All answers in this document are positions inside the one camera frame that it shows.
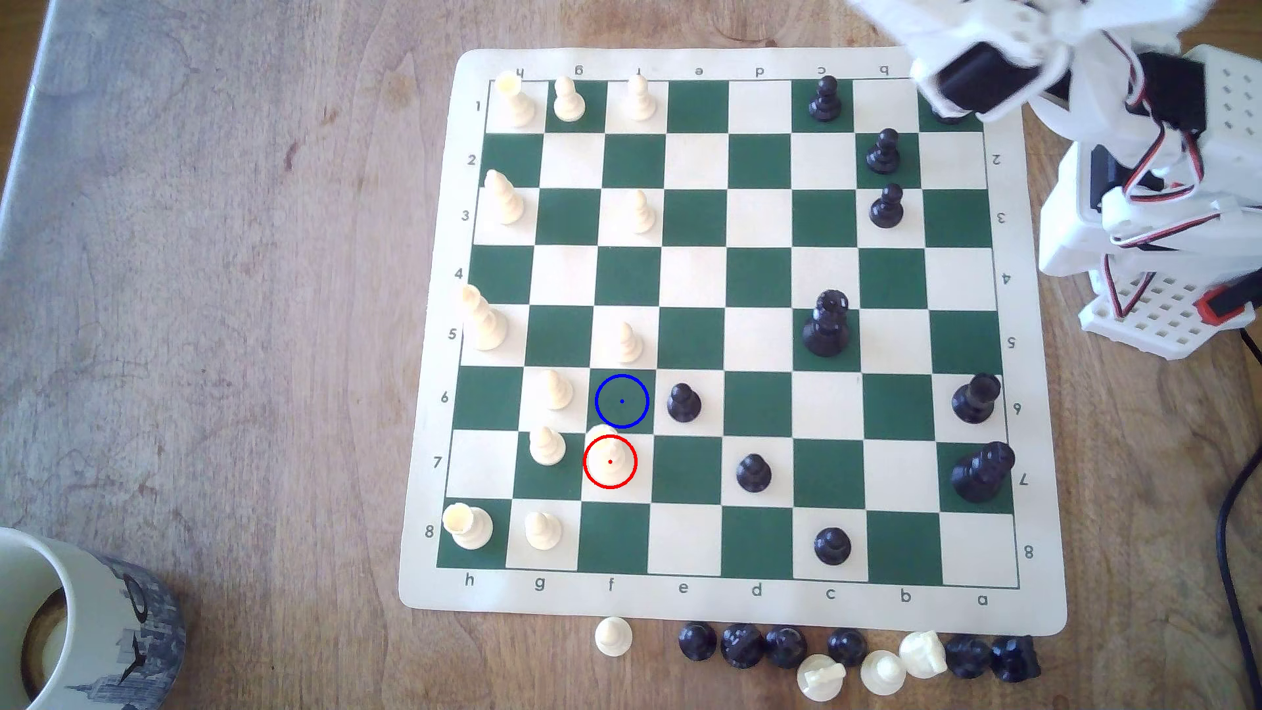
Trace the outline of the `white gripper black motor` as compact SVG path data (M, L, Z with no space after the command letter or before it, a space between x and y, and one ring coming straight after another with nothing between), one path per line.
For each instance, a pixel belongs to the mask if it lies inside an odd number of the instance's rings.
M952 1L848 4L907 45L911 77L944 119L1000 119L1050 90L1070 67L1070 45L1046 34L945 34Z

